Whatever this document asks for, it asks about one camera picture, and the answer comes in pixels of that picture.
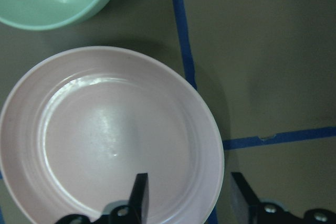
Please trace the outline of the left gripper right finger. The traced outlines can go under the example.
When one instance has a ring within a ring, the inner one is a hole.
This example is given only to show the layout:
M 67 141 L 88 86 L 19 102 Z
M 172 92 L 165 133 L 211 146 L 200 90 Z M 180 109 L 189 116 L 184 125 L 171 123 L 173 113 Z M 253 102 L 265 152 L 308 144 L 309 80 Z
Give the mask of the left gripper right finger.
M 240 172 L 230 174 L 230 202 L 238 223 L 258 223 L 260 200 Z

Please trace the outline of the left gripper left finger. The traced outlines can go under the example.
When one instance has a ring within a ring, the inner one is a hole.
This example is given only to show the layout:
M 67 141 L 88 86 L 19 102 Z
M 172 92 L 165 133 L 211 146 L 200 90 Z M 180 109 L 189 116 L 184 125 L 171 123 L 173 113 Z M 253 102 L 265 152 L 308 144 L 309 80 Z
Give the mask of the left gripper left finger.
M 135 216 L 135 223 L 147 223 L 149 212 L 149 178 L 148 173 L 136 175 L 131 195 L 129 207 Z

